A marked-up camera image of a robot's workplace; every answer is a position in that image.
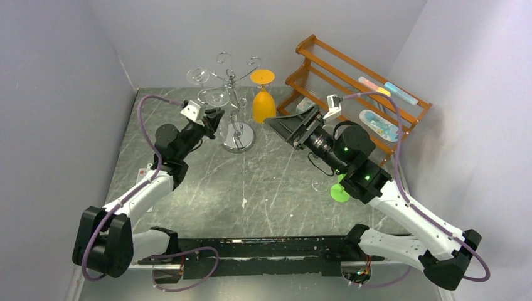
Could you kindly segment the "orange plastic goblet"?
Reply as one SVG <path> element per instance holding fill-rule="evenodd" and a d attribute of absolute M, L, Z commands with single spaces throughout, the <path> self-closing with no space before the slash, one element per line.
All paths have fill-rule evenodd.
<path fill-rule="evenodd" d="M 260 88 L 252 102 L 252 117 L 257 123 L 263 124 L 265 119 L 277 115 L 274 98 L 266 89 L 275 80 L 275 74 L 266 69 L 255 70 L 250 79 Z"/>

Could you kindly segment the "clear wine glass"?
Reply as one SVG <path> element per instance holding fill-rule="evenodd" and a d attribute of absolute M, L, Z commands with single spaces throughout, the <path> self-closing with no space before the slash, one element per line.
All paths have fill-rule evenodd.
<path fill-rule="evenodd" d="M 209 80 L 210 73 L 202 67 L 191 68 L 187 72 L 186 78 L 192 85 L 203 86 Z"/>

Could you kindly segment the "clear glass front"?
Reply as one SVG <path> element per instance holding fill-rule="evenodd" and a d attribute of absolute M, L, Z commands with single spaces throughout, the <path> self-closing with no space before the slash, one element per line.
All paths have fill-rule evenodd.
<path fill-rule="evenodd" d="M 328 177 L 327 178 L 315 177 L 312 179 L 311 187 L 313 188 L 313 190 L 320 192 L 320 193 L 328 191 L 331 187 L 331 180 Z"/>

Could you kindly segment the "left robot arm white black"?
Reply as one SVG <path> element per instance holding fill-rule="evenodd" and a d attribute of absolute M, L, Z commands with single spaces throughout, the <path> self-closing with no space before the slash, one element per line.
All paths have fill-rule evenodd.
<path fill-rule="evenodd" d="M 160 126 L 150 143 L 154 163 L 141 182 L 104 207 L 90 206 L 82 213 L 73 262 L 87 280 L 117 278 L 133 261 L 145 258 L 158 258 L 163 263 L 178 258 L 177 232 L 156 226 L 135 234 L 132 228 L 149 208 L 183 182 L 188 171 L 185 158 L 203 138 L 215 138 L 224 114 L 220 108 L 208 109 L 198 122 L 188 120 L 181 130 L 173 124 Z"/>

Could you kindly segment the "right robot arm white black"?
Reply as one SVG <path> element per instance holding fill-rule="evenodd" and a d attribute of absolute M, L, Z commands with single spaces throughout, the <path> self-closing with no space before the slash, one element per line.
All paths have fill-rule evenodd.
<path fill-rule="evenodd" d="M 380 256 L 416 268 L 436 286 L 454 291 L 462 280 L 482 236 L 474 229 L 461 230 L 438 218 L 398 187 L 397 180 L 369 156 L 375 149 L 367 131 L 352 121 L 340 122 L 336 135 L 324 129 L 317 107 L 299 115 L 264 120 L 295 149 L 309 149 L 342 176 L 339 185 L 349 197 L 381 211 L 411 235 L 381 233 L 356 224 L 345 236 L 344 250 L 352 260 Z"/>

